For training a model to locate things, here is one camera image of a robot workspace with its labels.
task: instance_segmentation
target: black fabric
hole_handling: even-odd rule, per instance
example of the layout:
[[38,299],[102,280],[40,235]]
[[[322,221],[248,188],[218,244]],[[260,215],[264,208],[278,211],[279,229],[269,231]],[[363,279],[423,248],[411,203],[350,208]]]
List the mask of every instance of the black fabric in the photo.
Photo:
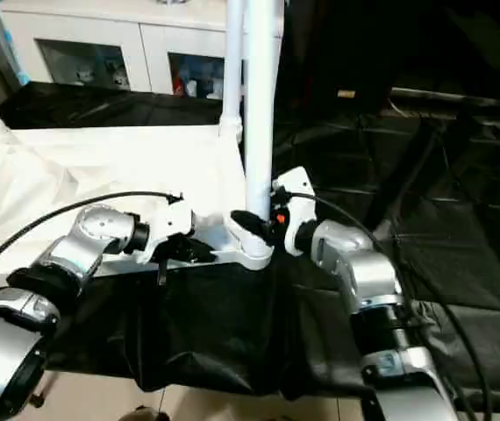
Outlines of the black fabric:
[[[0,116],[14,128],[186,125],[216,123],[220,108],[213,101],[32,83]],[[416,118],[340,116],[304,127],[278,111],[274,170],[303,165],[319,195],[357,218],[386,221],[396,239],[385,246],[400,263],[438,363],[478,406],[474,368],[421,275],[439,285],[466,327],[500,412],[500,130],[469,131],[459,149],[441,141],[448,124],[421,125],[429,127],[423,130],[432,136],[430,147],[412,152]],[[432,172],[402,179],[403,191],[385,189],[405,154],[412,167],[423,169],[429,160]],[[338,219],[321,205],[318,213]],[[50,368],[131,376],[147,390],[174,382],[289,398],[369,392],[345,304],[333,279],[306,257],[277,253],[258,273],[237,265],[169,271],[164,289],[155,277],[94,280],[54,344]]]

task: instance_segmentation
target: floor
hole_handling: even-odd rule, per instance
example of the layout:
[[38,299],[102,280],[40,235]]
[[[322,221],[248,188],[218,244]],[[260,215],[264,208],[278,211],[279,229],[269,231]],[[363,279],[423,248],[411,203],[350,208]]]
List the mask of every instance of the floor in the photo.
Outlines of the floor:
[[[44,376],[42,388],[51,374]],[[354,399],[304,397],[288,403],[278,396],[256,398],[183,386],[143,393],[132,380],[60,374],[41,409],[29,406],[16,421],[118,421],[140,405],[160,408],[172,421],[362,421]],[[494,421],[500,421],[497,414]]]

